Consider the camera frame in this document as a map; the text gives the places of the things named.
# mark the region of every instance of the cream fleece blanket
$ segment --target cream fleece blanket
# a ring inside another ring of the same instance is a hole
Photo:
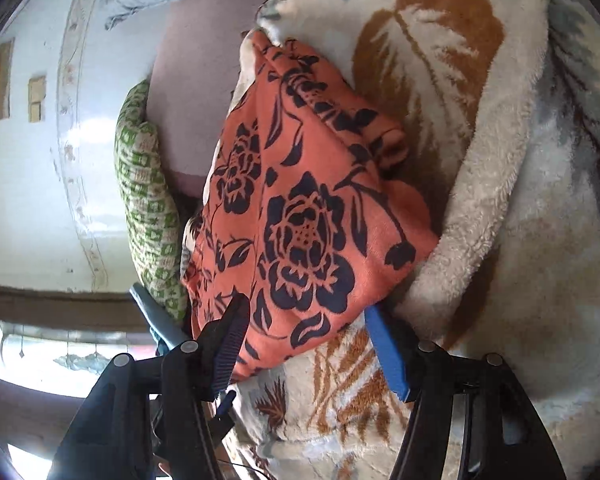
[[[417,149],[400,177],[441,238],[397,315],[454,353],[503,354],[584,478],[600,460],[598,26],[569,0],[271,0],[258,24],[403,121]],[[254,77],[248,37],[240,56],[234,103]],[[388,477],[409,410],[361,319],[236,389],[233,460],[278,480]],[[460,449],[454,428],[446,478]]]

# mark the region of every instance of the screw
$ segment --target screw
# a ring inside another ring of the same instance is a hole
[[[420,341],[418,343],[418,348],[420,351],[428,354],[436,349],[436,344],[433,341]]]
[[[116,355],[115,359],[113,359],[113,364],[118,367],[123,367],[129,364],[129,356],[126,354]]]
[[[185,341],[180,345],[180,350],[182,350],[185,354],[191,354],[198,349],[198,343],[195,341]]]
[[[500,366],[502,364],[502,357],[498,354],[487,354],[487,362],[491,366]]]

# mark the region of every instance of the wooden door frame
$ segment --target wooden door frame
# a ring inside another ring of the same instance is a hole
[[[128,294],[67,294],[0,287],[0,320],[60,330],[144,332]],[[53,455],[82,399],[37,392],[0,380],[0,444],[42,458]]]

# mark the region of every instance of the green patterned pillow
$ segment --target green patterned pillow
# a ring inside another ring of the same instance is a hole
[[[125,203],[131,257],[142,284],[177,320],[187,295],[180,284],[180,229],[176,205],[160,167],[156,127],[144,122],[149,82],[126,97],[116,127],[115,164]]]

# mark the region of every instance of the orange floral cloth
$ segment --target orange floral cloth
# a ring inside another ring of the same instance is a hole
[[[407,153],[399,124],[311,47],[252,40],[256,80],[224,124],[184,276],[194,335],[250,298],[237,380],[334,337],[438,242],[419,193],[382,177]]]

